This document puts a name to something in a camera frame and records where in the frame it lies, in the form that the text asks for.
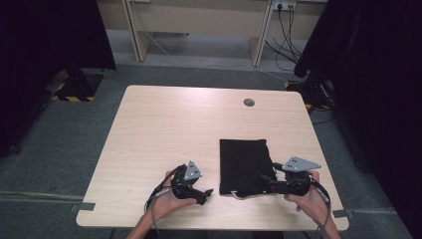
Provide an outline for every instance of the handheld controller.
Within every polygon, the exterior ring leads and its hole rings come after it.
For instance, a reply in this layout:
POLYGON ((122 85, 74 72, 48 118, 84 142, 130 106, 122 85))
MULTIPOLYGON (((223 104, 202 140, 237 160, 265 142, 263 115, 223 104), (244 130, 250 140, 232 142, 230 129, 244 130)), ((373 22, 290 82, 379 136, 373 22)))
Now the handheld controller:
POLYGON ((182 164, 174 168, 164 180, 152 191, 151 196, 146 202, 146 208, 152 202, 152 199, 160 196, 168 191, 168 187, 164 188, 164 182, 173 176, 171 179, 171 191, 174 196, 179 199, 194 198, 196 204, 204 205, 207 197, 211 196, 213 189, 206 190, 205 192, 193 188, 193 184, 202 176, 202 172, 198 169, 195 163, 190 160, 188 165, 182 164))
POLYGON ((274 162, 273 167, 286 175, 286 181, 274 180, 267 175, 262 175, 264 180, 271 185, 274 193, 304 196, 310 190, 311 185, 313 185, 325 202, 329 203, 329 196, 326 190, 311 178, 307 172, 307 170, 320 168, 319 164, 294 156, 286 164, 274 162))

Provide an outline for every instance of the black cable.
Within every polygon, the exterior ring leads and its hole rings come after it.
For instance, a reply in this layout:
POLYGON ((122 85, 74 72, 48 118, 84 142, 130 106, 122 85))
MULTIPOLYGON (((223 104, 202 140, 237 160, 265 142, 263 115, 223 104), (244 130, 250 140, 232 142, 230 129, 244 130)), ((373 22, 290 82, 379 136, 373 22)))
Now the black cable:
POLYGON ((308 233, 307 232, 302 232, 302 234, 304 234, 306 237, 307 237, 307 239, 311 239, 311 237, 310 237, 310 235, 308 235, 308 233))
POLYGON ((292 7, 289 5, 289 32, 288 32, 288 45, 291 49, 292 58, 295 59, 295 63, 298 62, 298 59, 296 58, 296 55, 294 54, 293 48, 292 48, 292 7))
MULTIPOLYGON (((291 28, 292 28, 293 23, 294 23, 294 21, 295 21, 295 9, 292 7, 292 8, 291 8, 291 10, 292 10, 292 25, 291 25, 291 28)), ((293 47, 293 48, 297 51, 297 54, 301 56, 301 55, 302 55, 302 52, 301 52, 301 51, 299 51, 299 50, 295 47, 295 45, 293 44, 293 42, 292 42, 292 34, 291 34, 290 42, 291 42, 291 44, 292 44, 292 47, 293 47)))
POLYGON ((315 105, 311 105, 310 108, 308 109, 308 115, 311 115, 311 113, 314 111, 315 108, 316 108, 315 105))
POLYGON ((108 239, 112 239, 112 237, 114 236, 114 231, 115 231, 115 228, 112 228, 111 234, 109 234, 108 239))
MULTIPOLYGON (((313 185, 316 188, 316 190, 319 192, 320 196, 325 201, 326 206, 327 206, 327 214, 326 214, 325 222, 323 223, 322 228, 321 228, 322 230, 324 230, 326 223, 328 222, 329 214, 331 213, 331 198, 329 197, 329 194, 325 190, 325 188, 323 188, 323 186, 313 178, 311 178, 311 185, 313 185)), ((319 226, 316 228, 316 236, 317 236, 318 230, 319 230, 319 226)))
MULTIPOLYGON (((148 208, 149 205, 151 205, 154 202, 154 199, 156 198, 156 195, 158 192, 160 192, 162 189, 164 188, 172 188, 171 186, 163 186, 164 183, 168 180, 168 178, 170 178, 171 176, 173 176, 177 170, 179 169, 179 167, 181 166, 177 166, 176 168, 174 168, 173 170, 171 170, 164 178, 164 180, 161 181, 160 184, 158 184, 158 186, 156 186, 154 188, 154 190, 152 191, 151 195, 149 196, 149 198, 146 200, 145 205, 143 206, 143 213, 146 213, 146 209, 148 208)), ((160 232, 158 230, 158 227, 155 224, 155 218, 154 218, 154 213, 152 210, 152 223, 153 226, 155 227, 155 231, 157 232, 157 234, 159 235, 160 232)))
MULTIPOLYGON (((290 46, 289 41, 288 41, 290 31, 288 32, 288 35, 286 35, 286 31, 285 31, 285 27, 284 27, 284 25, 283 25, 283 21, 282 21, 282 16, 281 16, 281 13, 282 13, 282 11, 281 11, 281 10, 279 10, 279 21, 280 21, 280 25, 282 26, 282 31, 283 31, 283 36, 285 37, 285 41, 283 41, 282 45, 280 46, 279 51, 280 51, 282 48, 284 48, 285 43, 287 42, 287 43, 288 43, 289 48, 291 48, 290 52, 292 52, 292 47, 290 46)), ((297 63, 297 61, 295 60, 294 54, 292 54, 292 56, 293 56, 293 58, 291 59, 291 61, 292 61, 293 63, 295 63, 295 64, 296 64, 296 63, 297 63)))
POLYGON ((313 122, 313 125, 321 124, 321 123, 326 123, 326 122, 330 122, 330 121, 333 121, 333 120, 334 119, 329 119, 329 120, 326 120, 326 121, 313 122))
POLYGON ((282 67, 280 67, 280 66, 279 66, 279 60, 278 60, 278 59, 279 59, 279 55, 280 55, 280 54, 277 54, 277 55, 276 55, 276 65, 277 65, 277 67, 278 67, 280 70, 283 70, 283 71, 294 72, 294 70, 284 69, 284 68, 282 68, 282 67))
MULTIPOLYGON (((274 42, 279 46, 279 47, 282 47, 281 45, 280 45, 280 43, 275 39, 275 38, 273 38, 273 40, 274 40, 274 42)), ((285 50, 285 51, 287 51, 287 52, 289 52, 289 49, 286 49, 285 47, 282 47, 283 48, 283 50, 285 50)), ((293 52, 293 54, 295 54, 296 56, 300 56, 301 54, 298 54, 298 53, 295 53, 295 52, 293 52)))
POLYGON ((327 106, 316 106, 315 110, 317 112, 329 112, 331 109, 327 106))
POLYGON ((280 52, 279 50, 275 49, 273 46, 270 45, 270 43, 268 43, 267 41, 265 41, 265 43, 271 48, 273 49, 273 51, 275 51, 276 53, 282 55, 283 57, 289 59, 290 61, 294 61, 292 58, 290 58, 289 56, 285 55, 284 53, 280 52))

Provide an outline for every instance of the black cloth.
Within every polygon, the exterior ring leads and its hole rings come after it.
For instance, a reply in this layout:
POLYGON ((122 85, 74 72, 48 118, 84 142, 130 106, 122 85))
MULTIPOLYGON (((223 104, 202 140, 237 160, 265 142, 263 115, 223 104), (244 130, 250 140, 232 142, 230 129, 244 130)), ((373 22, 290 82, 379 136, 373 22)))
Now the black cloth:
POLYGON ((305 85, 331 80, 351 152, 415 238, 422 235, 414 209, 422 201, 421 12, 420 0, 328 0, 295 67, 298 77, 309 75, 305 85))
POLYGON ((97 1, 0 1, 0 156, 35 117, 46 85, 79 68, 115 70, 97 1))
POLYGON ((220 139, 220 194, 238 197, 272 191, 261 174, 277 179, 265 139, 220 139))

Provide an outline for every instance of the black fabric pad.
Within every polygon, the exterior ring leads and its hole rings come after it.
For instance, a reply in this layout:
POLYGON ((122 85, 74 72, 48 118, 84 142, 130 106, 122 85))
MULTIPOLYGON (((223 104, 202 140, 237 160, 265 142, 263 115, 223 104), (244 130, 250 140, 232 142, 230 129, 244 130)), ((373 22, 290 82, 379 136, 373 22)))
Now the black fabric pad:
POLYGON ((261 174, 277 179, 265 139, 220 139, 220 194, 238 197, 271 192, 261 174))

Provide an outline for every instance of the finger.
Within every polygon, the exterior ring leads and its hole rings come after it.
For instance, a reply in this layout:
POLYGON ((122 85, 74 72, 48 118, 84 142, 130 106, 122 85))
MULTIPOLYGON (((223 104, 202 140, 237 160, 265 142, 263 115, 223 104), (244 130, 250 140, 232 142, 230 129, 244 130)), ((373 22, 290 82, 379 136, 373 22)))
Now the finger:
POLYGON ((292 195, 292 194, 285 194, 285 199, 290 201, 290 202, 295 202, 297 197, 295 195, 292 195))
POLYGON ((186 198, 183 201, 184 201, 184 203, 183 203, 184 206, 193 205, 193 204, 196 204, 196 202, 197 202, 196 199, 194 199, 194 198, 186 198))
MULTIPOLYGON (((168 176, 168 174, 170 174, 171 171, 166 171, 165 172, 165 177, 168 176)), ((163 184, 163 186, 170 186, 171 185, 171 177, 169 177, 163 184)))
POLYGON ((317 182, 319 182, 319 172, 309 170, 308 173, 311 175, 313 179, 315 179, 317 182))

